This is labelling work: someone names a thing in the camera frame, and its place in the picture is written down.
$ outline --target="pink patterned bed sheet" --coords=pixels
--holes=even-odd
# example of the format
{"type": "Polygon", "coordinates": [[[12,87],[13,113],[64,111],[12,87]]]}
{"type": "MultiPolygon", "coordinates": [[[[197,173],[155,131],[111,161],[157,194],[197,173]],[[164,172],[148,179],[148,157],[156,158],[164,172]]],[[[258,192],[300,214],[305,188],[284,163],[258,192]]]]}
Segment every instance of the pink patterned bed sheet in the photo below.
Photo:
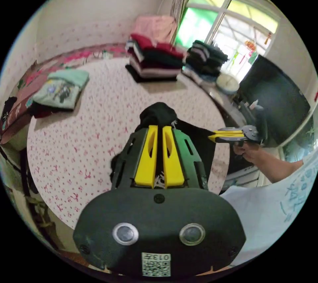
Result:
{"type": "Polygon", "coordinates": [[[125,44],[106,44],[74,50],[61,54],[48,61],[29,69],[19,82],[17,101],[12,107],[7,120],[0,120],[0,144],[7,143],[21,129],[31,121],[29,109],[32,105],[32,96],[46,82],[50,73],[60,69],[72,69],[85,65],[93,60],[128,57],[125,44]]]}

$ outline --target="camera lens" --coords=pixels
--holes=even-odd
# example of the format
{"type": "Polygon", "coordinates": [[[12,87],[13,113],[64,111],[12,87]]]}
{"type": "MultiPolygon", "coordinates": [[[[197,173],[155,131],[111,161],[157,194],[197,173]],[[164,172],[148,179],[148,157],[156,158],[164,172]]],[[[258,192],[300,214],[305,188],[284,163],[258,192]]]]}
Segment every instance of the camera lens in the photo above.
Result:
{"type": "Polygon", "coordinates": [[[203,241],[205,237],[204,228],[197,223],[189,223],[184,226],[179,234],[181,242],[187,246],[195,246],[203,241]]]}
{"type": "Polygon", "coordinates": [[[113,238],[121,245],[128,246],[138,240],[138,230],[130,223],[119,223],[113,229],[113,238]]]}

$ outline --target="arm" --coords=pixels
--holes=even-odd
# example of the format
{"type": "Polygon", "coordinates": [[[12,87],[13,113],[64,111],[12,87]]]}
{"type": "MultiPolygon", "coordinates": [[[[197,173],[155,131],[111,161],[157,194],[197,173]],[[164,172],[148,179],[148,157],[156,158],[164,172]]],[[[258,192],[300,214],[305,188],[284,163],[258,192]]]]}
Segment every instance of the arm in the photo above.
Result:
{"type": "Polygon", "coordinates": [[[303,161],[289,163],[279,160],[257,144],[244,143],[243,147],[234,146],[234,152],[253,163],[271,183],[290,176],[303,165],[303,161]]]}
{"type": "Polygon", "coordinates": [[[302,161],[289,163],[260,149],[254,165],[268,178],[271,183],[276,183],[294,173],[302,165],[302,161]]]}

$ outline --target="desk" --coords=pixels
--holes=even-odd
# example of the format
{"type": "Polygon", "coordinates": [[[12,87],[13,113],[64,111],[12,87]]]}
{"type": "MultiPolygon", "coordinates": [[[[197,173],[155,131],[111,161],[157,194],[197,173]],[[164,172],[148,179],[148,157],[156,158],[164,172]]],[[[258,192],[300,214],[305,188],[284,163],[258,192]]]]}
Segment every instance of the desk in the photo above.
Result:
{"type": "MultiPolygon", "coordinates": [[[[84,206],[111,188],[110,161],[146,107],[162,101],[195,126],[212,131],[225,125],[209,96],[184,75],[177,82],[137,84],[127,63],[127,58],[115,58],[86,64],[90,80],[74,112],[32,118],[29,126],[27,155],[34,183],[49,208],[73,229],[84,206]]],[[[229,159],[229,145],[217,144],[208,181],[216,194],[229,159]]]]}

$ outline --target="red clothing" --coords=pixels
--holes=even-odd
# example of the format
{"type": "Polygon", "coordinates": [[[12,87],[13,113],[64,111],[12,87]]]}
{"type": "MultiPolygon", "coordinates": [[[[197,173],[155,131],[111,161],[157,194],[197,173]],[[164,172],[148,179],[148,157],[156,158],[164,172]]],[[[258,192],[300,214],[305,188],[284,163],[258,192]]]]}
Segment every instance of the red clothing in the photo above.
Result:
{"type": "Polygon", "coordinates": [[[156,42],[155,40],[151,40],[150,38],[135,33],[132,33],[130,37],[138,43],[142,51],[147,49],[157,49],[158,51],[166,52],[178,59],[183,59],[183,53],[177,51],[176,48],[169,43],[156,42]]]}

